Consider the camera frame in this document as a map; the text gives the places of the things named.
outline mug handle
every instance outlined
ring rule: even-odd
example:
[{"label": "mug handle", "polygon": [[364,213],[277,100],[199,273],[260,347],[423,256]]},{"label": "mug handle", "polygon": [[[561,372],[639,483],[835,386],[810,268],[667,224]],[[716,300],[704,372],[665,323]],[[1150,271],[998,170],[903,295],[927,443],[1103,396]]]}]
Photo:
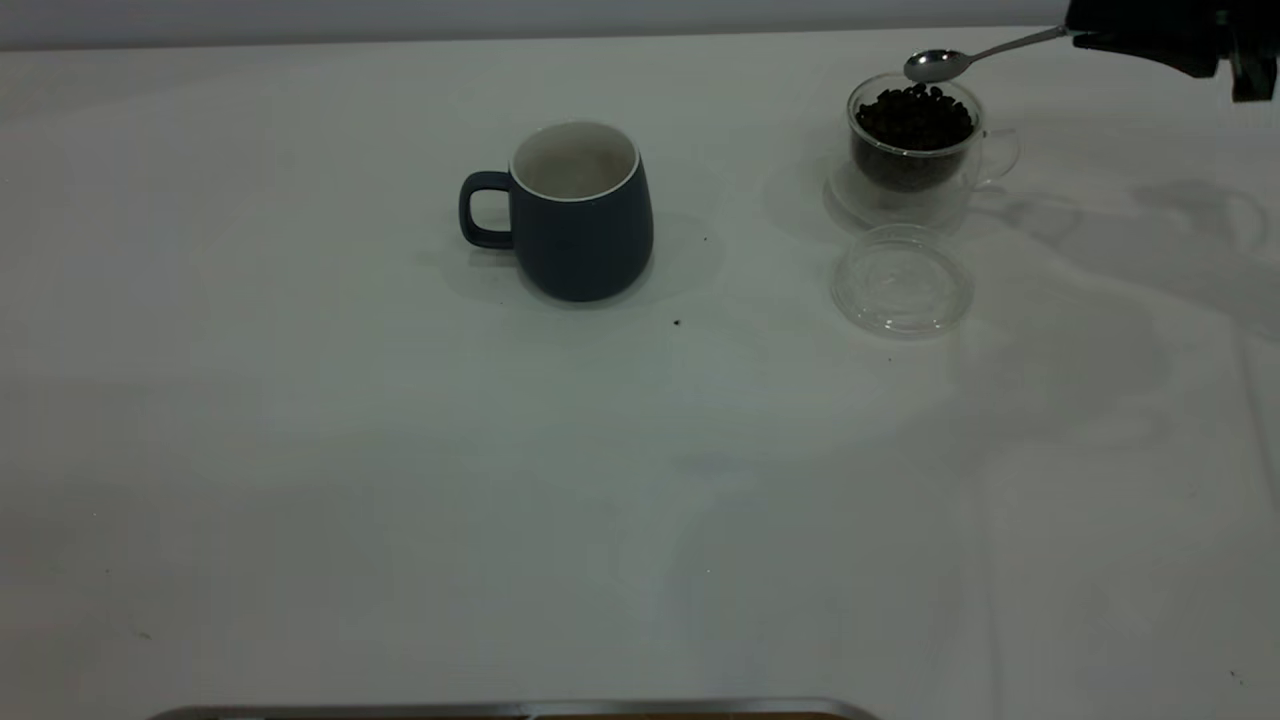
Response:
[{"label": "mug handle", "polygon": [[978,168],[977,187],[986,187],[1009,174],[1023,156],[1023,143],[1015,128],[1001,128],[983,133],[982,165]]},{"label": "mug handle", "polygon": [[511,241],[511,231],[486,231],[476,224],[471,217],[471,196],[481,190],[497,190],[511,192],[511,176],[495,170],[483,170],[471,173],[463,181],[462,192],[458,193],[458,225],[462,227],[462,237],[476,247],[489,250],[511,250],[516,245]]}]

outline glass cup handle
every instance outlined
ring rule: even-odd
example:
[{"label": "glass cup handle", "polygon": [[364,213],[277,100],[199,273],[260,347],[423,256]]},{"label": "glass cup handle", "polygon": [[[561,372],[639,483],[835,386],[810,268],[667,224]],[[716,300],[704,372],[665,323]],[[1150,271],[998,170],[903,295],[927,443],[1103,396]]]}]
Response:
[{"label": "glass cup handle", "polygon": [[1023,143],[1015,128],[984,131],[982,137],[982,164],[978,167],[977,187],[988,186],[1007,176],[1023,155]]}]

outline coffee bean on table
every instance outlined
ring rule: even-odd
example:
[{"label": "coffee bean on table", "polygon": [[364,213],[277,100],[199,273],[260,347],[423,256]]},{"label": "coffee bean on table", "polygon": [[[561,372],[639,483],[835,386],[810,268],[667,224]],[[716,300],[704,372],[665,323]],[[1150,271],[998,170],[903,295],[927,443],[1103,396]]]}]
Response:
[{"label": "coffee bean on table", "polygon": [[[855,120],[884,145],[900,150],[931,151],[959,145],[974,132],[964,102],[941,87],[918,83],[886,90],[876,102],[858,108]],[[920,192],[950,179],[968,150],[934,158],[888,152],[854,136],[854,160],[872,182],[895,192]]]}]

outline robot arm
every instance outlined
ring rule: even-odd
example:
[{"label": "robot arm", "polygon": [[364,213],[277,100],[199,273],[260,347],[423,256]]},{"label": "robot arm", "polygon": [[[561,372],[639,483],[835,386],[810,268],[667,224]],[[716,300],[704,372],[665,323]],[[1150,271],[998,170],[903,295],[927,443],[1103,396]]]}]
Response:
[{"label": "robot arm", "polygon": [[1236,102],[1271,100],[1280,54],[1280,0],[1071,0],[1076,47],[1124,53],[1213,77],[1231,61]]}]

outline dark blue mug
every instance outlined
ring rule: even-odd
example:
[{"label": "dark blue mug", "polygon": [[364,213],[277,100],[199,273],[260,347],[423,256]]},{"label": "dark blue mug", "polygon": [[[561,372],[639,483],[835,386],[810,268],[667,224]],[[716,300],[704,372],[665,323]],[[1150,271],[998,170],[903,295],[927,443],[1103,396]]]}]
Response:
[{"label": "dark blue mug", "polygon": [[[471,196],[507,193],[511,231],[479,227]],[[458,223],[477,247],[515,250],[534,284],[561,300],[602,300],[635,282],[653,254],[653,206],[635,142],[602,123],[543,128],[520,143],[506,173],[472,173]]]}]

